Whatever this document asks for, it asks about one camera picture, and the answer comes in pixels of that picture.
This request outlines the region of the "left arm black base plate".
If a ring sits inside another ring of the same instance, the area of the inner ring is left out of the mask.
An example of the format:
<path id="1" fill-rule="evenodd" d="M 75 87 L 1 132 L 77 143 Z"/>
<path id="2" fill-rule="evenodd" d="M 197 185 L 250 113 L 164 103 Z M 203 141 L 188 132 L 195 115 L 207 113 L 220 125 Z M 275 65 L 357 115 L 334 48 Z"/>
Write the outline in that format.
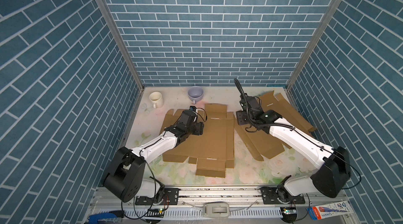
<path id="1" fill-rule="evenodd" d="M 145 196 L 136 196 L 135 204 L 138 206 L 148 206 L 152 203 L 154 205 L 160 205 L 165 203 L 165 205 L 177 205 L 179 198 L 179 188 L 165 188 L 164 192 L 159 191 L 157 193 L 156 198 L 153 197 L 145 197 Z"/>

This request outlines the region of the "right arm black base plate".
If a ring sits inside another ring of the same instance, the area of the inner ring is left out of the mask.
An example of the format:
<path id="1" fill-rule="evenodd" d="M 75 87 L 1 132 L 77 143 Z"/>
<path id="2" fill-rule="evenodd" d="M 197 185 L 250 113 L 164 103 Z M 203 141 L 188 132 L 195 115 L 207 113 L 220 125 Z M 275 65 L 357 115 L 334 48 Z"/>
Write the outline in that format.
<path id="1" fill-rule="evenodd" d="M 277 187 L 263 186 L 259 188 L 264 205 L 275 204 L 305 204 L 303 195 L 292 196 L 284 189 L 278 189 Z"/>

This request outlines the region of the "brown cardboard box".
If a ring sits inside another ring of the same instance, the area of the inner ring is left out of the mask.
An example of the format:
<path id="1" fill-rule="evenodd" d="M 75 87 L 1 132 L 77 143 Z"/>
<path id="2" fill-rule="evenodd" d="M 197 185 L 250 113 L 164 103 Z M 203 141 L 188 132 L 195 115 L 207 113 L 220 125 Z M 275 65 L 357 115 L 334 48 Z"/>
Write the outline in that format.
<path id="1" fill-rule="evenodd" d="M 196 175 L 207 177 L 226 176 L 226 169 L 234 168 L 234 113 L 226 104 L 205 104 L 199 112 L 204 123 L 202 135 L 190 135 L 183 143 L 162 154 L 165 162 L 196 165 Z"/>

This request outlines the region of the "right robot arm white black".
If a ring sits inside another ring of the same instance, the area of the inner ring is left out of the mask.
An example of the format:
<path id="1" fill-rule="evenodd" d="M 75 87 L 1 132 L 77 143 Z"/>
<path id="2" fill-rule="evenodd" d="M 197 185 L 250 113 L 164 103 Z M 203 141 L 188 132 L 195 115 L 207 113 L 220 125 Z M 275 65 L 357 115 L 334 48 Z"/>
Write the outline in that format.
<path id="1" fill-rule="evenodd" d="M 285 117 L 273 110 L 263 111 L 255 97 L 242 92 L 242 110 L 237 112 L 240 125 L 248 124 L 276 137 L 302 154 L 317 172 L 311 176 L 292 178 L 287 176 L 277 186 L 278 199 L 288 203 L 293 197 L 319 192 L 335 198 L 351 177 L 349 153 L 342 147 L 326 145 L 292 125 Z"/>

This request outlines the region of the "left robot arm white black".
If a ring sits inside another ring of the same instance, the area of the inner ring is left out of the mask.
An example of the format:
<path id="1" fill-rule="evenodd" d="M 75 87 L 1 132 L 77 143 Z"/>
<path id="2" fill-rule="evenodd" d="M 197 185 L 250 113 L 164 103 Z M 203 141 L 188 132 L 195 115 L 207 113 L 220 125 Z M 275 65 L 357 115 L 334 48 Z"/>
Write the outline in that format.
<path id="1" fill-rule="evenodd" d="M 127 203 L 136 197 L 153 199 L 159 203 L 164 197 L 165 185 L 154 175 L 144 178 L 145 168 L 160 155 L 183 143 L 190 135 L 202 135 L 204 123 L 208 120 L 206 113 L 191 106 L 179 115 L 170 126 L 148 143 L 137 147 L 122 147 L 117 150 L 106 169 L 103 185 L 122 202 Z"/>

